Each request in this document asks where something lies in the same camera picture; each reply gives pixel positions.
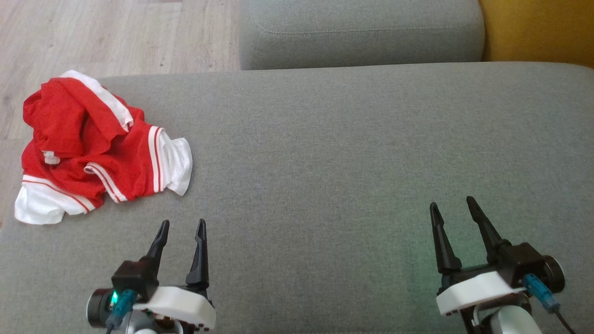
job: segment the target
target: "gray couch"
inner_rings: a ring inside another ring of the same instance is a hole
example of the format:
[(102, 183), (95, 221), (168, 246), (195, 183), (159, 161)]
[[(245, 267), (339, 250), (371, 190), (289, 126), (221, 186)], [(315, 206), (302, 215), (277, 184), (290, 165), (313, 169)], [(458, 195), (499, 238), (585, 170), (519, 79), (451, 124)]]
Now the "gray couch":
[(476, 0), (244, 0), (243, 70), (480, 61)]
[[(95, 288), (170, 219), (159, 279), (180, 284), (208, 224), (216, 333), (451, 333), (441, 317), (429, 204), (465, 266), (485, 252), (465, 196), (511, 242), (563, 266), (558, 295), (594, 332), (594, 72), (446, 63), (101, 80), (185, 137), (185, 196), (110, 201), (55, 226), (0, 229), (0, 332), (102, 333)], [(534, 302), (545, 333), (564, 333)]]

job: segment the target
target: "green led light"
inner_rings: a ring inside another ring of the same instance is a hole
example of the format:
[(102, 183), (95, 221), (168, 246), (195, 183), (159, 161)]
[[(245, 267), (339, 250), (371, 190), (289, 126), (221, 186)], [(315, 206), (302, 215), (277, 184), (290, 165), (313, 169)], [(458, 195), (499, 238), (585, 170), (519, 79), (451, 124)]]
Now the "green led light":
[(112, 301), (110, 304), (115, 305), (115, 303), (117, 303), (117, 302), (118, 302), (118, 293), (114, 291), (112, 294)]

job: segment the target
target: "wooden floor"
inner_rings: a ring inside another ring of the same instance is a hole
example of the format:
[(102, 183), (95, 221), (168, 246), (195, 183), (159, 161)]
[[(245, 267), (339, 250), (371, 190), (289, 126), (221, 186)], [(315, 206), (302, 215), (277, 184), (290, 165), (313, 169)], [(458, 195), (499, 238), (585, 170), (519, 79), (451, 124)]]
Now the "wooden floor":
[(66, 70), (97, 78), (238, 70), (239, 1), (1, 0), (0, 219), (12, 214), (32, 134), (23, 100), (40, 84)]

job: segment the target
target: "seam stitching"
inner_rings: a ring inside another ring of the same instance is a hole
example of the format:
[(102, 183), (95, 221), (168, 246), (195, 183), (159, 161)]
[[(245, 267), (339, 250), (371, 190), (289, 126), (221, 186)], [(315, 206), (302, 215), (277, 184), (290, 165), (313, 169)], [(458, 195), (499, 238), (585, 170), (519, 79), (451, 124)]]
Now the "seam stitching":
[(284, 35), (284, 36), (295, 36), (295, 37), (310, 37), (315, 35), (324, 35), (324, 36), (333, 36), (333, 35), (349, 35), (349, 34), (367, 34), (367, 33), (389, 33), (395, 31), (409, 31), (409, 30), (454, 30), (454, 29), (461, 29), (468, 26), (472, 26), (479, 21), (478, 11), (475, 10), (475, 19), (472, 22), (467, 24), (463, 24), (461, 26), (456, 27), (446, 27), (446, 26), (425, 26), (425, 27), (404, 27), (404, 28), (369, 28), (369, 29), (359, 29), (359, 30), (314, 30), (314, 31), (278, 31), (278, 30), (269, 30), (265, 29), (258, 21), (256, 21), (255, 17), (252, 15), (252, 8), (248, 10), (249, 20), (252, 21), (255, 26), (260, 30), (260, 32), (276, 36), (276, 35)]

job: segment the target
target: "white sleeve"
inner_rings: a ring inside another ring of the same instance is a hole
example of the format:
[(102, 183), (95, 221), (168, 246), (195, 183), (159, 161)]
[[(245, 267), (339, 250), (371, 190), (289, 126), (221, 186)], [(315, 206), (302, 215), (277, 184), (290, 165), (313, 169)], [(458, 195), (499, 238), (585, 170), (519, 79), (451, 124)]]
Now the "white sleeve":
[(161, 131), (158, 147), (161, 156), (165, 157), (162, 162), (163, 184), (183, 196), (192, 176), (192, 152), (188, 141), (185, 138), (171, 140), (165, 131)]
[(29, 224), (55, 224), (64, 213), (78, 215), (94, 208), (88, 199), (62, 191), (49, 180), (24, 175), (14, 203), (14, 217)]

